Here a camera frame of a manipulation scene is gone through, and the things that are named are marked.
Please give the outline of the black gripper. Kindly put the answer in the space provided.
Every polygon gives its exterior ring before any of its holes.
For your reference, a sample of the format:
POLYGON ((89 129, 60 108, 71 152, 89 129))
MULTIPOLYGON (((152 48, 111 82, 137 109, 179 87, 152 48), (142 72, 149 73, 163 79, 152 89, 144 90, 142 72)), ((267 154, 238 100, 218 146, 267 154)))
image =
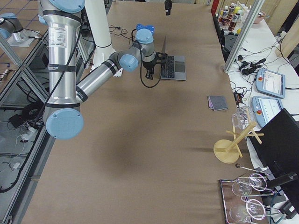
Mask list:
POLYGON ((166 15, 170 15, 171 10, 171 0, 165 0, 164 1, 164 8, 166 10, 166 15))
POLYGON ((147 73, 145 77, 147 79, 153 79, 154 67, 156 64, 165 66, 168 54, 161 52, 154 52, 150 56, 146 56, 142 59, 142 65, 146 69, 147 73))

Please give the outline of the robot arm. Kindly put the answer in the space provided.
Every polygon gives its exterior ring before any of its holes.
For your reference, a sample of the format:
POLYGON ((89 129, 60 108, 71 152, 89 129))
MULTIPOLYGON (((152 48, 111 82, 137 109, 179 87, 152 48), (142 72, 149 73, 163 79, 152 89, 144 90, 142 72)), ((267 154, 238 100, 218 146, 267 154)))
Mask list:
POLYGON ((84 126, 80 104, 119 70, 132 72, 143 66, 147 77, 154 67, 167 61, 167 54, 155 51, 154 27, 137 25, 129 49, 112 47, 107 13, 101 0, 41 0, 39 18, 48 25, 50 95, 44 104, 43 120, 54 138, 77 136, 84 126), (83 27, 83 13, 91 27, 95 54, 94 68, 81 81, 76 79, 76 48, 83 27))
MULTIPOLYGON (((99 0, 46 0, 45 3, 51 3, 56 8, 68 12, 77 13, 83 6, 77 6, 76 4, 83 4, 86 7, 87 3, 98 3, 99 0)), ((151 2, 153 0, 136 0, 138 2, 151 2)), ((104 8, 109 6, 110 0, 104 0, 104 8)), ((164 8, 166 15, 171 14, 172 1, 171 0, 154 0, 154 2, 164 2, 164 8)), ((42 17, 43 6, 42 0, 39 0, 39 20, 41 23, 46 24, 42 17)), ((14 36, 16 42, 24 42, 29 38, 29 35, 24 31, 24 27, 19 22, 17 16, 14 13, 4 13, 0 15, 0 34, 5 38, 9 38, 11 35, 14 36)))

